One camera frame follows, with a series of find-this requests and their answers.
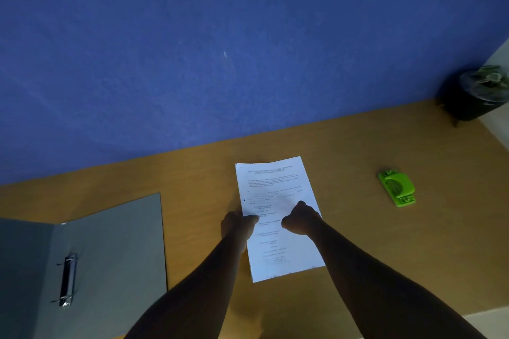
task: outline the desk surface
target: desk surface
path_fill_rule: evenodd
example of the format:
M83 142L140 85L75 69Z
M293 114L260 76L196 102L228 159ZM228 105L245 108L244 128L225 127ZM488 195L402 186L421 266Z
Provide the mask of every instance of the desk surface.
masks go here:
M462 314L509 304L509 153L430 101L3 186L0 215L63 222L160 192L173 286L240 204L235 162L298 155L324 219L361 248ZM417 203L395 207L381 168L407 173ZM253 284L244 254L222 337L260 335L360 336L325 268Z

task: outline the paper document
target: paper document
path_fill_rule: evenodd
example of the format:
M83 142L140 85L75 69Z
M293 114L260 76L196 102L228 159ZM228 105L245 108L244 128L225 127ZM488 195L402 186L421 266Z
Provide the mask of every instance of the paper document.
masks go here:
M253 283L325 264L308 236L281 227L302 200L320 213L300 157L271 163L236 163L242 213L260 220L247 240Z

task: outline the forearm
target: forearm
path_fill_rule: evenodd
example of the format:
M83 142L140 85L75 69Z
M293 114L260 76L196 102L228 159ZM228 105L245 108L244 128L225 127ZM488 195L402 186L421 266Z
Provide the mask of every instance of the forearm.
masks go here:
M313 225L309 237L364 337L483 337L431 292L322 220Z
M195 271L143 314L126 339L217 338L243 244L234 236L221 240Z

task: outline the binder ring mechanism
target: binder ring mechanism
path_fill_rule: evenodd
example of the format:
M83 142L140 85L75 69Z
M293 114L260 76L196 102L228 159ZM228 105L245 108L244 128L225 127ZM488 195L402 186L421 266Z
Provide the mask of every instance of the binder ring mechanism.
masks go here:
M64 271L62 273L62 285L60 286L60 298L52 300L52 303L59 303L59 307L67 308L72 303L72 297L74 296L74 279L76 278L76 261L78 255L71 253L68 255L63 263L57 265L63 265Z

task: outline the hand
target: hand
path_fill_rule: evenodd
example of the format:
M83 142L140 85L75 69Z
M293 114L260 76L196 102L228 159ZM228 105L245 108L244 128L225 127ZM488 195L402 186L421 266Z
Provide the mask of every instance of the hand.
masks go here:
M221 237L232 236L235 240L239 241L242 246L242 252L244 252L247 239L251 237L259 219L258 215L242 216L240 209L235 212L228 212L223 221L221 221Z
M315 209L306 205L304 201L299 201L292 209L292 213L283 217L281 226L298 235L309 235L317 221L321 220L320 214Z

